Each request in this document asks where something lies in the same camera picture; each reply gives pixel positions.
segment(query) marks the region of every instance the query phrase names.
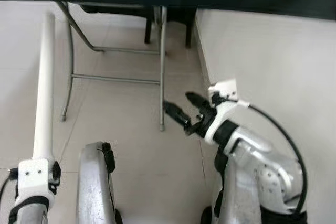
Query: chair leg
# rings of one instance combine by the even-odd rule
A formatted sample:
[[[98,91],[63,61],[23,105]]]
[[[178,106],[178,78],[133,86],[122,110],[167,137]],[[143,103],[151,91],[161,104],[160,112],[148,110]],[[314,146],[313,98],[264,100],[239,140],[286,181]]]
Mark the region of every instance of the chair leg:
[[[160,131],[164,131],[164,64],[165,64],[165,43],[166,43],[167,7],[162,6],[161,13],[161,34],[160,34]]]
[[[72,39],[72,32],[71,32],[71,25],[70,22],[67,22],[67,34],[68,34],[68,39],[69,39],[69,76],[68,76],[68,91],[67,91],[67,97],[65,100],[64,107],[62,109],[62,113],[60,116],[61,122],[65,121],[67,111],[68,111],[68,106],[70,102],[70,97],[71,97],[71,91],[72,91],[72,84],[73,84],[73,74],[74,74],[74,51],[73,51],[73,39]]]
[[[186,25],[186,34],[185,34],[185,47],[191,48],[191,35],[193,31],[193,23],[188,23]]]
[[[151,42],[152,20],[147,18],[146,20],[146,32],[145,32],[145,44]]]

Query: black strap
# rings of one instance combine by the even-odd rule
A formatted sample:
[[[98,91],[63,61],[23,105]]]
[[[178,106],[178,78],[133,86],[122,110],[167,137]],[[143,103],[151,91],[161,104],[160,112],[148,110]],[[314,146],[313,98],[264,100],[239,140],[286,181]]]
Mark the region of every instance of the black strap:
[[[49,210],[49,200],[44,196],[33,196],[26,200],[24,200],[22,203],[17,205],[16,207],[11,209],[11,212],[9,214],[9,220],[8,224],[13,224],[17,220],[17,213],[19,212],[21,207],[27,206],[29,204],[43,204],[47,207],[47,211]]]
[[[260,210],[262,224],[307,224],[307,212],[302,212],[299,215],[283,215],[262,206],[260,206]]]

